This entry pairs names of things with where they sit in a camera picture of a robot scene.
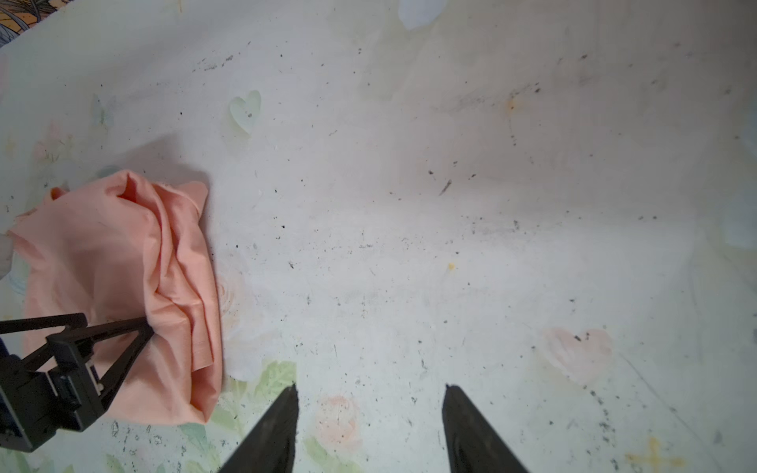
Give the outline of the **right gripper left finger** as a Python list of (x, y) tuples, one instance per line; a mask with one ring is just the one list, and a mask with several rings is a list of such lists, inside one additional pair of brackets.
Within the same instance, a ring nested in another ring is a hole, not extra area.
[(291, 473), (295, 464), (299, 393), (284, 388), (219, 473)]

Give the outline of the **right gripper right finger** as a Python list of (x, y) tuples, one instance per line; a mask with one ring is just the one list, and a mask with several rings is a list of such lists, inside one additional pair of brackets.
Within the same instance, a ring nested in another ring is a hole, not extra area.
[(528, 472), (458, 385), (446, 386), (442, 416), (451, 473)]

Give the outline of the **peach graphic t-shirt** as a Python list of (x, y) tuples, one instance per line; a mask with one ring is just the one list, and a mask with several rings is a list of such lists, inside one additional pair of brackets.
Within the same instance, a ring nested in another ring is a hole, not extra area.
[(200, 226), (207, 186), (119, 171), (53, 189), (9, 230), (29, 265), (26, 317), (83, 313), (97, 325), (144, 317), (154, 334), (110, 416), (139, 424), (208, 422), (223, 384), (217, 285)]

